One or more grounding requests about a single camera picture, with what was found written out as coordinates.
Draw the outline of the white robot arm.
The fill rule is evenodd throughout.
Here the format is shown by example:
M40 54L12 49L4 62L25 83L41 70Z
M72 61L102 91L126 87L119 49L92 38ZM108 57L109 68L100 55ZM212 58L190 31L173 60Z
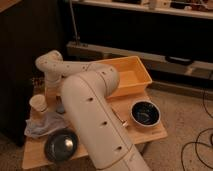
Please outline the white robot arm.
M50 51L35 61L48 87L60 87L62 104L97 171L151 171L106 98L119 85L115 67L65 61Z

